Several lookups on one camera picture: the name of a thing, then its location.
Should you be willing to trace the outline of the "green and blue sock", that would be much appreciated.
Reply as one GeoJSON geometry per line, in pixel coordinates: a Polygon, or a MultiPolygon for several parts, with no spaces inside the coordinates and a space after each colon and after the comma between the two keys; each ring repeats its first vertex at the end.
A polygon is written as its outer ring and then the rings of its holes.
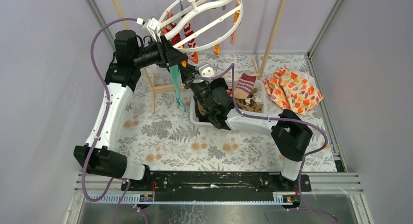
{"type": "Polygon", "coordinates": [[[174,66],[169,67],[169,73],[170,73],[171,80],[175,88],[177,104],[183,112],[186,112],[186,107],[180,96],[181,74],[180,74],[179,66],[174,65],[174,66]]]}

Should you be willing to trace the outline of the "white round clip hanger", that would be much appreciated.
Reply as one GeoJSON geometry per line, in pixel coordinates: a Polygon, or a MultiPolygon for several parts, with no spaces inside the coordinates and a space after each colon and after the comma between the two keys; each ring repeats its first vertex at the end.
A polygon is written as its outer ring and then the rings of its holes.
{"type": "Polygon", "coordinates": [[[228,40],[235,44],[244,13],[242,0],[175,0],[162,13],[156,29],[158,37],[172,40],[183,53],[215,49],[228,40]]]}

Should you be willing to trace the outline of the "maroon purple striped tan sock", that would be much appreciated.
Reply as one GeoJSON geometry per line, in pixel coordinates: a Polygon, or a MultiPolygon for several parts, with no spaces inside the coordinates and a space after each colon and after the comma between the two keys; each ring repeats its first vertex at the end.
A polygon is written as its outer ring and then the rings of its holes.
{"type": "Polygon", "coordinates": [[[243,73],[233,89],[235,99],[247,99],[254,87],[256,79],[255,76],[243,73]]]}

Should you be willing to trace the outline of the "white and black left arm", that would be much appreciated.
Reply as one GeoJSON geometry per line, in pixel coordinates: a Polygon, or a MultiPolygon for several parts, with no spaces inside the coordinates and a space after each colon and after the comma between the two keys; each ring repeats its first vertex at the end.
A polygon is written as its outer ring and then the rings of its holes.
{"type": "Polygon", "coordinates": [[[131,179],[139,190],[150,187],[145,166],[133,162],[115,149],[121,118],[141,77],[141,69],[156,64],[161,68],[177,65],[188,57],[173,47],[171,37],[161,35],[157,42],[142,46],[133,30],[116,33],[115,52],[104,82],[104,95],[98,117],[85,145],[76,146],[74,157],[86,173],[131,179]]]}

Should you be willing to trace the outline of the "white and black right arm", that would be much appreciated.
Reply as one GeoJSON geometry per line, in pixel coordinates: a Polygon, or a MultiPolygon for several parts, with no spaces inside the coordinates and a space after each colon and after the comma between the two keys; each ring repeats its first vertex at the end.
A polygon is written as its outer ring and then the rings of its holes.
{"type": "Polygon", "coordinates": [[[299,184],[298,177],[314,125],[302,121],[290,110],[284,110],[278,116],[242,111],[227,92],[226,79],[221,75],[202,76],[204,71],[214,73],[208,64],[203,67],[179,65],[185,89],[192,91],[195,103],[200,104],[198,110],[206,113],[201,119],[219,130],[249,131],[271,137],[284,156],[280,186],[287,191],[293,190],[299,184]]]}

